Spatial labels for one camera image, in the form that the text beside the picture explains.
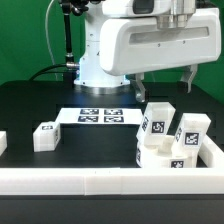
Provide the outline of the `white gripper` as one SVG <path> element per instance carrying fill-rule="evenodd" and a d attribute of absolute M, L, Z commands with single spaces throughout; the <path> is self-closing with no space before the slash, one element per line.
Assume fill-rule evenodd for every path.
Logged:
<path fill-rule="evenodd" d="M 193 0 L 106 0 L 100 32 L 100 66 L 114 76 L 133 74 L 136 100 L 145 101 L 144 74 L 182 67 L 179 87 L 191 92 L 198 65 L 221 53 L 219 9 Z"/>

